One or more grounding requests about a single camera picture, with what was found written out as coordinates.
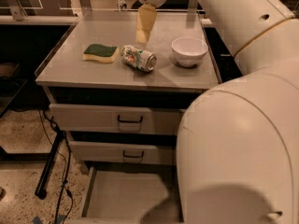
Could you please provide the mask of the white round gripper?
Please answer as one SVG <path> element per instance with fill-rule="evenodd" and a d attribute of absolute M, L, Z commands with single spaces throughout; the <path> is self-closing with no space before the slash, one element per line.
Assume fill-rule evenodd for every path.
<path fill-rule="evenodd" d="M 137 12 L 136 38 L 139 44 L 147 44 L 157 17 L 156 7 L 162 6 L 167 0 L 138 0 L 142 5 Z"/>

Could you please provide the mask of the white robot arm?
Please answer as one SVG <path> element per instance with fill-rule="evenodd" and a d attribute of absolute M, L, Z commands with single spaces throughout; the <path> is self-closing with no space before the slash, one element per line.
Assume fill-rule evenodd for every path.
<path fill-rule="evenodd" d="M 299 20 L 279 0 L 197 0 L 242 76 L 178 128 L 185 224 L 298 224 Z"/>

